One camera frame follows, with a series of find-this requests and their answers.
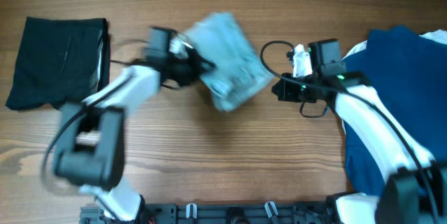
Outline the light blue denim shorts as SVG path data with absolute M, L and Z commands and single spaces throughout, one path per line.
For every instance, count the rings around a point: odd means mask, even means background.
M 200 56 L 215 68 L 200 76 L 215 108 L 230 112 L 272 80 L 232 13 L 211 13 L 184 32 Z

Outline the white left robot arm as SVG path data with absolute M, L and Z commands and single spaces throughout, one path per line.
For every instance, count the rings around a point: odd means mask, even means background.
M 189 86 L 216 68 L 180 38 L 151 42 L 142 59 L 100 92 L 62 107 L 61 126 L 45 152 L 52 173 L 95 197 L 104 223 L 154 223 L 143 196 L 123 178 L 125 121 L 164 82 Z

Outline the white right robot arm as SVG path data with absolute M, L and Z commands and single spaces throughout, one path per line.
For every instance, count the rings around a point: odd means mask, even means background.
M 338 53 L 336 40 L 292 47 L 286 57 L 293 70 L 272 88 L 282 101 L 325 102 L 360 138 L 385 184 L 378 196 L 359 191 L 327 197 L 324 222 L 445 223 L 446 164 L 404 129 L 369 78 L 349 71 Z

